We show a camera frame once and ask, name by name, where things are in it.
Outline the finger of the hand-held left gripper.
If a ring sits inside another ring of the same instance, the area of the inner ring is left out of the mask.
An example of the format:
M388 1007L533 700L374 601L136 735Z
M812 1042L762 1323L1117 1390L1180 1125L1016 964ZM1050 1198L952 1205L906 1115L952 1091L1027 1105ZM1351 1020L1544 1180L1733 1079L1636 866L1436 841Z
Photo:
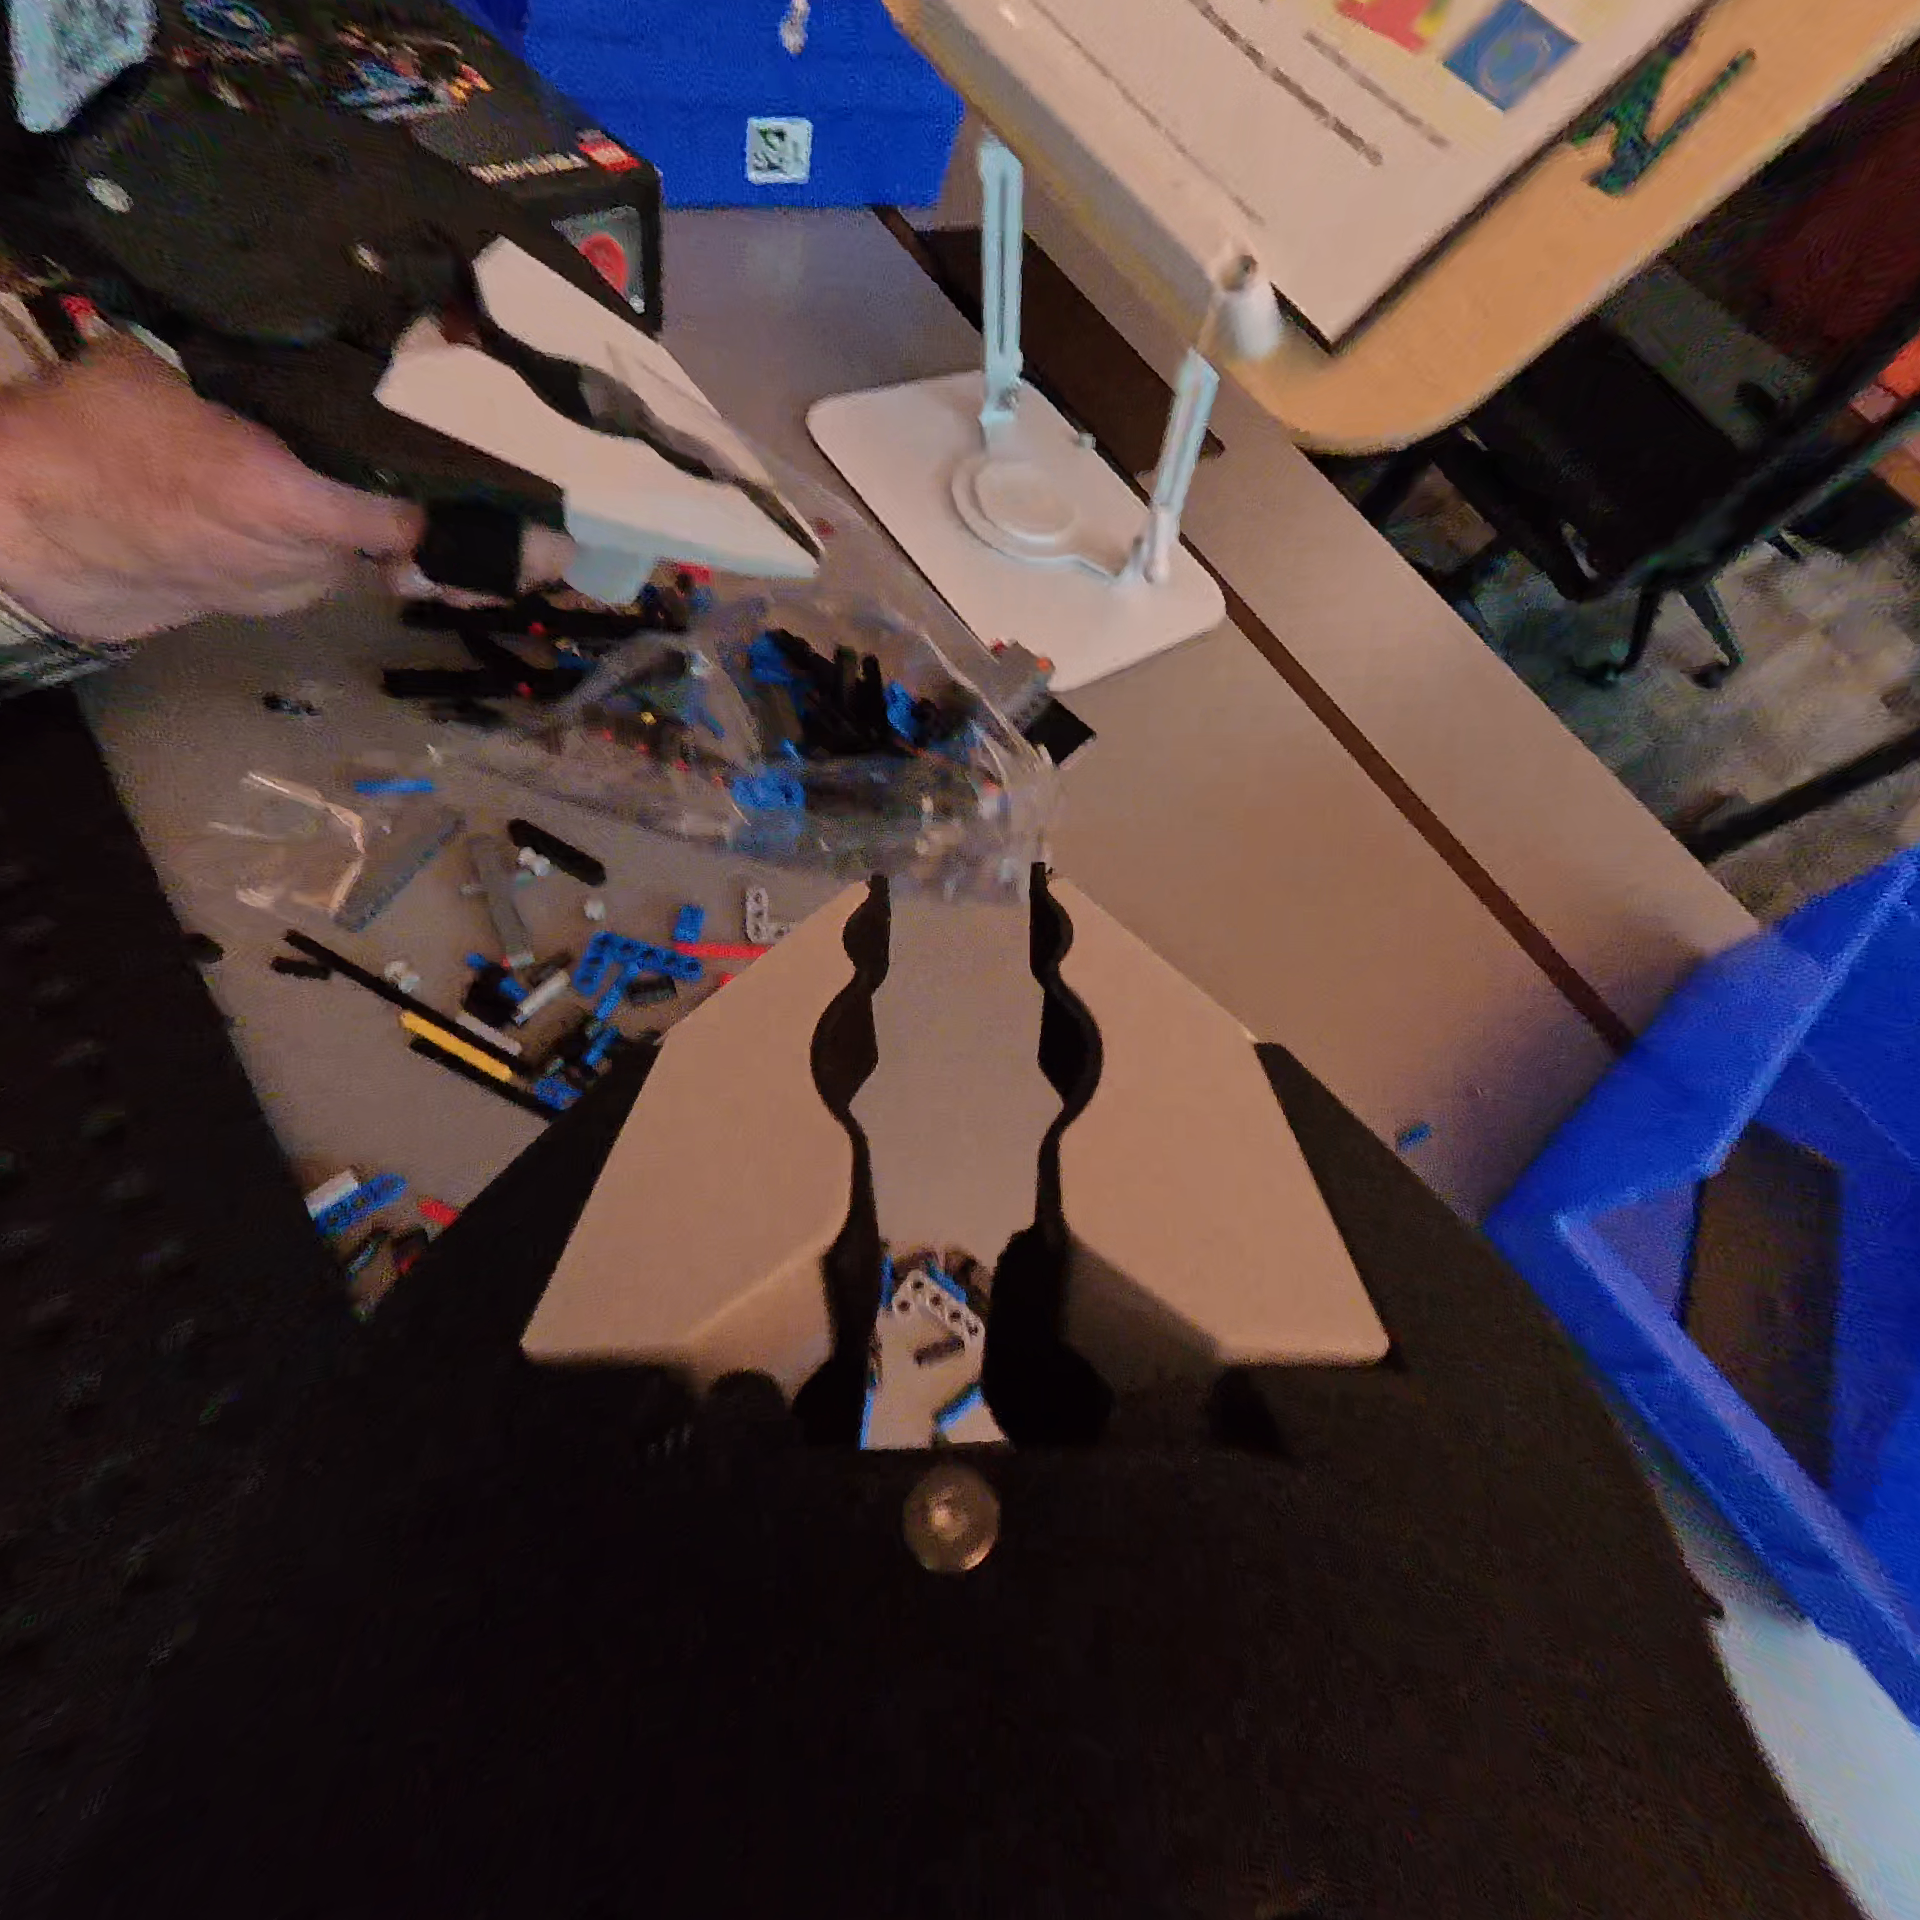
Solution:
M508 237L470 266L500 391L494 455L562 491L567 529L661 559L818 559L822 541L751 444L629 311Z
M596 348L560 358L568 410L542 397L496 348L407 329L374 397L560 491L562 583L599 603L632 601L661 562L744 578L808 578L822 547L669 354Z

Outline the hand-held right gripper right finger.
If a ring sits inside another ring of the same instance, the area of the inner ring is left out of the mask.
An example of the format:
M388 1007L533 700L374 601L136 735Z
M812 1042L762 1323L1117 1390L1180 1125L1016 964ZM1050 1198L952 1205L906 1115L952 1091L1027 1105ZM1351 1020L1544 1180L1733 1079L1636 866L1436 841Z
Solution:
M1253 1031L1084 889L1036 869L1029 964L1058 1110L991 1282L991 1417L1090 1446L1275 1369L1389 1355Z

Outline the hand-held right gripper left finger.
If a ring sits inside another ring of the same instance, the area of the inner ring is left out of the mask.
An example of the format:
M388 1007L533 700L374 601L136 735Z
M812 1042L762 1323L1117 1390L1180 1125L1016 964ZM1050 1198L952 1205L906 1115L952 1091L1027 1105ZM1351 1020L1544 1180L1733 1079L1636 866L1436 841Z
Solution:
M659 1045L526 1329L540 1365L764 1375L861 1443L883 1250L855 1117L880 1063L885 881L852 884Z

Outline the pile of toy building pieces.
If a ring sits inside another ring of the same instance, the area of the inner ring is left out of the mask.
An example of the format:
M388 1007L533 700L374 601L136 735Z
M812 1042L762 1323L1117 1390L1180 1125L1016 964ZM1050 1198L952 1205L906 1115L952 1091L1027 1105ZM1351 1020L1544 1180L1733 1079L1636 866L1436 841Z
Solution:
M504 609L458 611L410 601L399 621L422 634L454 635L470 666L399 666L381 675L384 690L442 722L492 731L511 722L504 703L535 708L542 722L560 714L596 666L631 653L618 686L595 703L606 717L579 726L546 726L542 739L608 747L643 772L695 778L731 798L730 766L714 754L723 734L723 669L700 655L683 628L664 619L668 596L644 587L639 611L564 609L535 594ZM618 933L604 898L606 863L540 823L511 818L504 833L461 837L470 869L464 889L490 914L492 951L466 956L461 1003L445 1012L420 997L420 977L402 961L381 972L350 961L328 942L296 927L271 970L302 979L347 979L394 1010L412 1010L511 1060L546 1099L552 1121L574 1107L624 1053L648 1045L626 1033L629 1005L674 1005L686 990L714 988L741 972L766 943L703 942L707 911L686 902L669 934L643 942Z

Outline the clear plastic bag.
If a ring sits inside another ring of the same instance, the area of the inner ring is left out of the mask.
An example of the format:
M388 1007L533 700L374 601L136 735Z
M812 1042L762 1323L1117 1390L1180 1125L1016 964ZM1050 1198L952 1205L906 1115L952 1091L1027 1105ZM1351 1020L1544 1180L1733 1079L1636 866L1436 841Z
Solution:
M620 643L469 757L526 795L762 863L1022 898L1058 807L1050 682L1016 643L781 587Z
M466 835L432 753L242 772L198 837L206 887L258 914L363 933Z

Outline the toy truck cardboard box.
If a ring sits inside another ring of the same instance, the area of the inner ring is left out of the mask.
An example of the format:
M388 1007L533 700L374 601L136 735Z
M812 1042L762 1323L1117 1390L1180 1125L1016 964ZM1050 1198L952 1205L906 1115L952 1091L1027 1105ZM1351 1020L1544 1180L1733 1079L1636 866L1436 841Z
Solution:
M659 169L524 58L527 5L11 3L4 5L4 180L54 137L91 132L142 82L283 116L328 109L546 218L662 329Z

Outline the person's left forearm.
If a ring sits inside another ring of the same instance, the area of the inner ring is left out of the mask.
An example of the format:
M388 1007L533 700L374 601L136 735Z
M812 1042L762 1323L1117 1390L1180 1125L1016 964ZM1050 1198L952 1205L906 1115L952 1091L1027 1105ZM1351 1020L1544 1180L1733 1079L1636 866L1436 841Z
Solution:
M90 678L102 661L3 593L3 701Z

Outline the grey desk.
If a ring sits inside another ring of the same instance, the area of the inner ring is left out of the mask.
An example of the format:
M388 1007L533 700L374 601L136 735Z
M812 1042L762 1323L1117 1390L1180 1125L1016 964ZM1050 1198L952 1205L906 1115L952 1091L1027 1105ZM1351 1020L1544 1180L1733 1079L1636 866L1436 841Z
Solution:
M892 215L669 212L664 339L747 435L834 486L812 403L946 375L976 332ZM1095 745L1053 839L1079 883L1407 1163L1479 1214L1701 958L1754 918L1445 609L1244 388L1189 540L1230 625L1071 706ZM351 750L390 625L334 603L170 637L82 694L180 911L229 782ZM214 970L277 1134L315 1170L469 1198L535 1125L404 1053L371 997ZM1718 1654L1813 1835L1871 1915L1915 1915L1915 1731L1786 1611L1699 1502Z

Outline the person's left hand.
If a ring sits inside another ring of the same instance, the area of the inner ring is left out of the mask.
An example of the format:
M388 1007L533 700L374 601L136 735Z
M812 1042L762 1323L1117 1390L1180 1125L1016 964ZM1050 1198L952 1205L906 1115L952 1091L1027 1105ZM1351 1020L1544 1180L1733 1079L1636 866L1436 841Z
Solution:
M309 471L142 342L4 386L4 603L66 639L290 614L410 562L420 533L418 510Z

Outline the yellow toy beam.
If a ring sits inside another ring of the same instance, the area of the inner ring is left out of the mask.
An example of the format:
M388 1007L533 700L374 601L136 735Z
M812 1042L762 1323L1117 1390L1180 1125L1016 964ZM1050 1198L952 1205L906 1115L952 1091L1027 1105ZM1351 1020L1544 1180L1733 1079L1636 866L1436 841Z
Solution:
M494 1055L494 1051L480 1047L475 1039L464 1039L454 1029L428 1014L402 1010L399 1031L407 1038L410 1051L416 1055L485 1087L526 1114L550 1114L546 1099L524 1081L524 1074L511 1060Z

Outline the instruction sheet wooden board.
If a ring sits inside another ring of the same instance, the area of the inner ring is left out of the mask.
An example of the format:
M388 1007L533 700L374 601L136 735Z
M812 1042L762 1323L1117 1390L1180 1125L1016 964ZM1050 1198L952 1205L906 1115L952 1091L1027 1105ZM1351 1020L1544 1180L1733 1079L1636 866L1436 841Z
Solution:
M1915 44L1915 5L927 3L890 17L1159 306L1279 311L1306 449L1469 413Z

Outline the black metal furniture legs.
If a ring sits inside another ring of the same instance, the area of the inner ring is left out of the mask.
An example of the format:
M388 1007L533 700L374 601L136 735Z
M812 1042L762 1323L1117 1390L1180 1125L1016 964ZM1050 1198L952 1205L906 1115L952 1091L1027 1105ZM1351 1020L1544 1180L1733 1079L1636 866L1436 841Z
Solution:
M1722 878L1915 837L1915 295L1660 262L1413 451L1322 460Z

